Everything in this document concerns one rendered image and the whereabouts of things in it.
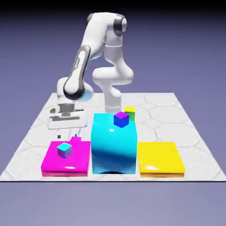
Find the large cyan box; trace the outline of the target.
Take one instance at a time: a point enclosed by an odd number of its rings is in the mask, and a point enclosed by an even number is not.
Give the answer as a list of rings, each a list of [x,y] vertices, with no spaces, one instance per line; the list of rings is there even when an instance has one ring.
[[[91,130],[92,172],[136,173],[137,130],[135,121],[119,127],[113,113],[95,113]]]

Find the small yellow cube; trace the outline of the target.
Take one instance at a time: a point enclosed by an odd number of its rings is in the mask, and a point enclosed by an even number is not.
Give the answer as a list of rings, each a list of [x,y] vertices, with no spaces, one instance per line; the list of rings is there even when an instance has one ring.
[[[124,112],[129,115],[129,120],[134,121],[135,120],[135,107],[125,107]]]

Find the large yellow box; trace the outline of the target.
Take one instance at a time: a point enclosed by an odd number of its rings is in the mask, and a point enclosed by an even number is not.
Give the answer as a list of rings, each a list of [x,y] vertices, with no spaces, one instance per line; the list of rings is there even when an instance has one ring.
[[[185,166],[174,142],[138,142],[141,177],[184,177]]]

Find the large magenta box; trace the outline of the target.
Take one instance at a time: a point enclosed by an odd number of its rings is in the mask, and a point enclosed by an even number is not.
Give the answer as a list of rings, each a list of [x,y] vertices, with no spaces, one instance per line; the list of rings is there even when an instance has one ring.
[[[59,146],[71,149],[63,158]],[[90,159],[90,141],[52,141],[41,164],[44,177],[86,177]]]

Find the small cyan cube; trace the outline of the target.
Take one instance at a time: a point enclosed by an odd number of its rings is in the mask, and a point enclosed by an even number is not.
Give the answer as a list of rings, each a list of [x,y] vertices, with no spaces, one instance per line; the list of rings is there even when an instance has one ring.
[[[57,153],[62,158],[67,158],[72,154],[72,145],[68,143],[62,143],[57,146]]]

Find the small purple cube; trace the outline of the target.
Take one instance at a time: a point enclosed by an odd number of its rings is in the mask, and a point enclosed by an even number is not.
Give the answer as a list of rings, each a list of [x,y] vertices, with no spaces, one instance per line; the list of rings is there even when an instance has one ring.
[[[129,124],[129,114],[125,112],[118,112],[114,115],[114,124],[123,128]]]

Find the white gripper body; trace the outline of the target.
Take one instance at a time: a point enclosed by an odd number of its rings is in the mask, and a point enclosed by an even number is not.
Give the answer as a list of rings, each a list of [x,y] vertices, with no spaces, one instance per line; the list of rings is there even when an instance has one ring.
[[[48,129],[82,128],[87,126],[85,113],[55,113],[47,122]]]

